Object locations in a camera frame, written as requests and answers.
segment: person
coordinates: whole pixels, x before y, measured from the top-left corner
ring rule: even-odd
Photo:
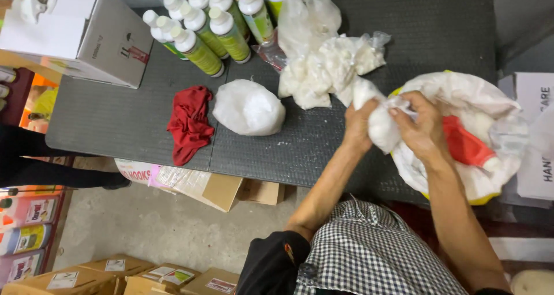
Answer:
[[[502,265],[477,221],[455,170],[442,116],[421,93],[402,95],[419,117],[389,114],[425,165],[434,227],[452,271],[397,214],[351,197],[344,187],[372,143],[368,101],[346,110],[341,146],[284,230],[254,239],[236,295],[509,294]]]
[[[114,190],[131,185],[131,181],[119,172],[74,169],[22,156],[94,155],[51,149],[46,145],[44,134],[16,126],[0,125],[0,187],[61,185]]]

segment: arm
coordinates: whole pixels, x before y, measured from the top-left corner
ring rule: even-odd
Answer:
[[[414,122],[391,110],[404,142],[425,165],[435,230],[460,282],[475,292],[483,288],[510,291],[502,264],[477,221],[464,185],[448,151],[442,115],[421,93],[404,94],[419,117]]]
[[[377,105],[376,100],[370,100],[358,111],[354,111],[353,106],[346,110],[346,131],[342,145],[290,217],[285,230],[295,231],[311,242],[315,232],[337,204],[356,165],[371,148],[367,120]]]

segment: checkered shirt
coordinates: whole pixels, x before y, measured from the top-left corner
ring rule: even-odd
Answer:
[[[350,199],[339,203],[312,241],[295,295],[316,289],[352,294],[467,294],[439,258],[387,208]]]

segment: concrete floor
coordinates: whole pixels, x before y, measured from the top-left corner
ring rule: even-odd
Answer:
[[[111,160],[107,167],[113,168]],[[137,183],[115,191],[76,190],[54,270],[126,253],[154,263],[240,273],[250,242],[280,231],[307,192],[287,192],[276,206],[239,202],[223,213],[188,196]]]

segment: gray table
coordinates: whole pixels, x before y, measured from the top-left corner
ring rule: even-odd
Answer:
[[[427,72],[445,69],[495,82],[493,0],[333,0],[341,9],[341,32],[360,36],[380,30],[392,35],[387,65],[366,77],[385,93]],[[210,78],[154,43],[138,90],[64,78],[46,142],[52,148],[172,165],[173,141],[166,131],[173,95],[193,85],[218,86],[250,79],[277,92],[279,77],[254,56],[246,64],[226,62],[227,71]],[[273,136],[239,136],[210,114],[212,143],[184,167],[312,186],[341,143],[345,108],[301,110],[284,99],[287,118]],[[398,176],[390,156],[372,149],[350,179],[347,191],[382,199],[425,203]]]

